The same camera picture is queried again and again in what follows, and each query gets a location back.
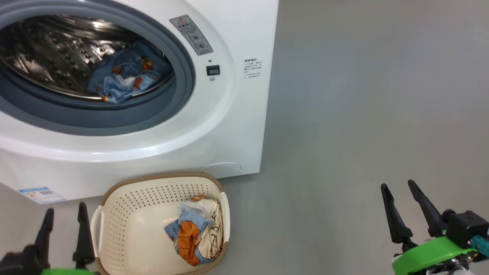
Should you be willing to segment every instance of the basket rim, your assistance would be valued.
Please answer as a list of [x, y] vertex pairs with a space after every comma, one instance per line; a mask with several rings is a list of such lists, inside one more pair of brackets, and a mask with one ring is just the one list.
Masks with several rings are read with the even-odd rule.
[[[120, 182], [120, 183], [112, 186], [109, 190], [107, 190], [107, 192], [105, 193], [104, 197], [102, 198], [101, 206], [104, 206], [105, 205], [105, 202], [107, 202], [107, 199], [109, 198], [109, 196], [112, 193], [114, 193], [114, 191], [116, 191], [117, 189], [119, 189], [119, 188], [121, 188], [123, 186], [129, 185], [129, 184], [133, 184], [133, 183], [140, 183], [140, 182], [152, 181], [152, 180], [167, 179], [167, 178], [184, 178], [184, 177], [185, 178], [188, 178], [188, 177], [206, 178], [206, 179], [212, 181], [218, 187], [218, 189], [219, 189], [219, 191], [221, 193], [224, 192], [224, 188], [222, 187], [221, 183], [219, 183], [219, 181], [216, 178], [214, 178], [214, 177], [212, 177], [210, 175], [207, 175], [207, 174], [205, 174], [203, 172], [161, 173], [161, 174], [155, 174], [155, 175], [149, 175], [149, 176], [144, 176], [144, 177], [138, 177], [138, 178], [134, 178], [134, 179], [125, 180], [125, 181], [122, 181], [122, 182]], [[201, 275], [201, 274], [210, 272], [224, 258], [224, 255], [227, 252], [228, 245], [229, 245], [229, 242], [224, 242], [222, 244], [221, 253], [216, 258], [216, 260], [214, 260], [212, 263], [209, 263], [205, 267], [203, 267], [201, 269], [194, 270], [194, 271], [190, 271], [190, 272], [186, 272], [186, 273], [180, 273], [180, 274], [175, 274], [175, 275]], [[105, 268], [102, 265], [102, 261], [100, 260], [100, 257], [97, 257], [95, 259], [95, 262], [97, 264], [97, 268], [98, 268], [98, 271], [100, 272], [100, 274], [102, 274], [102, 275], [113, 275], [113, 274], [107, 272], [107, 270], [105, 270]]]

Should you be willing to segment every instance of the blue and white sticker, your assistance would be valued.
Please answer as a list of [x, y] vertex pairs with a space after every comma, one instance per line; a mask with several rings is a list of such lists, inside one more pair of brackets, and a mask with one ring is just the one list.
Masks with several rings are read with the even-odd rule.
[[53, 190], [47, 187], [31, 188], [19, 190], [24, 196], [30, 198], [31, 200], [39, 204], [50, 204], [56, 202], [62, 202], [66, 199], [62, 196], [56, 194]]

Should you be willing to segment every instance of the washing machine door opening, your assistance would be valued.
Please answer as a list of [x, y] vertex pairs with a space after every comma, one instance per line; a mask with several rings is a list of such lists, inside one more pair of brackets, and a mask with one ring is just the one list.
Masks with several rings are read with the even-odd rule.
[[0, 111], [15, 119], [83, 136], [142, 131], [180, 111], [194, 82], [181, 42], [134, 9], [109, 0], [0, 3]]

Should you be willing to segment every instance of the green plastic bracket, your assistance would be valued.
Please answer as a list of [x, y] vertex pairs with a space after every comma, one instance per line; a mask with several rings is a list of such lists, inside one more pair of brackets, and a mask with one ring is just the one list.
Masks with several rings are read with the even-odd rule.
[[440, 237], [406, 251], [392, 263], [392, 268], [396, 275], [409, 275], [473, 251], [475, 249], [462, 249], [447, 237]]
[[41, 275], [95, 275], [85, 269], [54, 268], [44, 269]]

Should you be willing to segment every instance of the laundry basket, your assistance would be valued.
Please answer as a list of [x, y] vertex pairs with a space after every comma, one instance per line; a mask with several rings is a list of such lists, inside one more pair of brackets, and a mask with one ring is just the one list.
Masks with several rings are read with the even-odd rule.
[[[221, 205], [223, 246], [217, 259], [193, 267], [175, 251], [164, 227], [178, 218], [181, 202], [203, 194]], [[100, 218], [98, 245], [95, 232]], [[197, 275], [212, 270], [229, 241], [229, 204], [219, 182], [203, 173], [172, 173], [125, 181], [105, 194], [91, 223], [103, 275]]]

